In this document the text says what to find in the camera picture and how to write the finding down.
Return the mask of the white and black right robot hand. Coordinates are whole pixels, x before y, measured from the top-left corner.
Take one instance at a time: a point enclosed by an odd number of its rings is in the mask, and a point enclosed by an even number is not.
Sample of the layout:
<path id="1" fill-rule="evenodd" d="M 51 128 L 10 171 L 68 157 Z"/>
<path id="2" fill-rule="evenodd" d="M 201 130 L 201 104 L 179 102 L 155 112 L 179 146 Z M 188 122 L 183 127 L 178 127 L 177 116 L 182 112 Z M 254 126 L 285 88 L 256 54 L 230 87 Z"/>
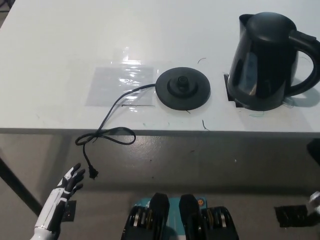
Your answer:
<path id="1" fill-rule="evenodd" d="M 309 197 L 308 212 L 320 214 L 320 192 L 316 191 Z"/>

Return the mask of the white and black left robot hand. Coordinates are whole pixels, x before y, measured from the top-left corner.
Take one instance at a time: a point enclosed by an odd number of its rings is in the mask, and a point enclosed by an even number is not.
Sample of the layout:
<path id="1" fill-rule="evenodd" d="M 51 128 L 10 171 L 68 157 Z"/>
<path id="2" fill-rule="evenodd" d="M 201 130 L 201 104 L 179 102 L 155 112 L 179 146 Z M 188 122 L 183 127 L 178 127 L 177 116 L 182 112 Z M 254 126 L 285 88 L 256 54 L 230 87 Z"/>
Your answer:
<path id="1" fill-rule="evenodd" d="M 77 163 L 63 176 L 47 198 L 35 229 L 43 229 L 52 234 L 60 229 L 68 201 L 83 187 L 81 181 L 84 179 L 85 171 L 81 169 L 81 164 Z"/>

